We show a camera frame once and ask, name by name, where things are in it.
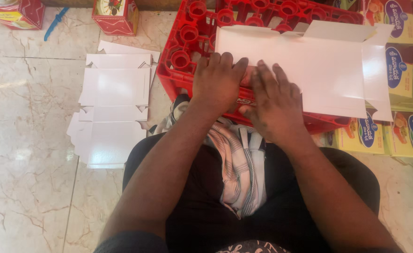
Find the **black pants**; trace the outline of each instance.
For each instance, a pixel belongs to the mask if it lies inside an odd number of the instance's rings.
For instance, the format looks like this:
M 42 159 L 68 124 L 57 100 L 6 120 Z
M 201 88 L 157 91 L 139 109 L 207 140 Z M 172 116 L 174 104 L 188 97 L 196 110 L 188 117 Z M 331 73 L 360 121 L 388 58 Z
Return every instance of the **black pants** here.
M 125 166 L 122 189 L 163 135 L 148 137 L 133 148 Z M 321 151 L 378 215 L 380 186 L 372 171 L 343 151 Z M 275 243 L 294 253 L 330 252 L 306 209 L 292 165 L 279 147 L 271 143 L 266 147 L 266 203 L 242 220 L 219 203 L 224 187 L 221 163 L 215 149 L 200 147 L 182 196 L 166 221 L 166 243 L 171 252 L 214 253 L 248 239 Z

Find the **person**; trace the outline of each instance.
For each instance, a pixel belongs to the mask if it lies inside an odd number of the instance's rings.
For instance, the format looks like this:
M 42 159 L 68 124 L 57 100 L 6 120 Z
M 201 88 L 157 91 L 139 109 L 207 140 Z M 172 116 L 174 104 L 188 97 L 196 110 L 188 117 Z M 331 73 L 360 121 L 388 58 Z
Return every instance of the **person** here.
M 230 53 L 202 57 L 184 114 L 133 148 L 95 253 L 402 252 L 377 218 L 377 179 L 349 154 L 315 145 L 299 88 L 278 64 L 274 78 L 258 62 L 256 107 L 239 108 L 267 142 L 267 201 L 242 219 L 220 203 L 222 160 L 202 143 L 236 103 L 248 59 L 232 63 Z

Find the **marble floor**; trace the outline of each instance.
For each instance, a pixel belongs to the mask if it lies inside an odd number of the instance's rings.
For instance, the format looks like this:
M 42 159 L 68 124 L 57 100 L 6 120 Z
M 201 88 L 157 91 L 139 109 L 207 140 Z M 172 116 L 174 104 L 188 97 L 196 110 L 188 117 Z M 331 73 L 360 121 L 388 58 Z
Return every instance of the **marble floor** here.
M 79 163 L 66 135 L 77 111 L 85 55 L 99 40 L 161 51 L 173 12 L 141 12 L 138 36 L 106 36 L 91 9 L 69 9 L 47 42 L 58 8 L 47 8 L 42 31 L 0 25 L 0 253 L 90 253 L 121 195 L 122 170 Z M 170 100 L 158 80 L 149 120 L 158 123 Z M 380 220 L 413 253 L 413 159 L 353 154 L 377 176 Z

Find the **left hand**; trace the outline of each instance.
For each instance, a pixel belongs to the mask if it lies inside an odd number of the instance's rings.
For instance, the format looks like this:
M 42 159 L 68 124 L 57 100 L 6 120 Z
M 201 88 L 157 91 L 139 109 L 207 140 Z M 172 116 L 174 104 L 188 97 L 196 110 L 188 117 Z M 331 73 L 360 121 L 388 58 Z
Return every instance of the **left hand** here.
M 246 72 L 248 58 L 233 66 L 231 53 L 211 54 L 210 60 L 201 57 L 197 62 L 192 84 L 190 107 L 203 108 L 212 117 L 220 117 L 236 102 L 239 83 Z

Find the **red plastic crate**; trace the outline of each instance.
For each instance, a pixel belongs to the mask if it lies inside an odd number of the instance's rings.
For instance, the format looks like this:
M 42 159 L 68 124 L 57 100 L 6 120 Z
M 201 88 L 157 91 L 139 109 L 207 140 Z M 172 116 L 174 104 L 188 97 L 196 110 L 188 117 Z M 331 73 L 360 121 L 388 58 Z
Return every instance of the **red plastic crate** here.
M 214 52 L 218 25 L 273 26 L 273 30 L 283 33 L 292 31 L 299 22 L 311 23 L 313 20 L 362 24 L 363 17 L 305 0 L 218 0 L 216 12 L 208 11 L 203 1 L 182 0 L 161 54 L 157 75 L 171 101 L 181 93 L 192 97 L 196 62 L 201 56 L 209 57 Z M 250 120 L 237 111 L 243 104 L 255 105 L 253 91 L 247 86 L 248 78 L 244 77 L 235 108 L 224 116 L 236 123 L 252 126 Z M 347 126 L 350 119 L 309 112 L 303 114 L 305 126 L 311 134 Z

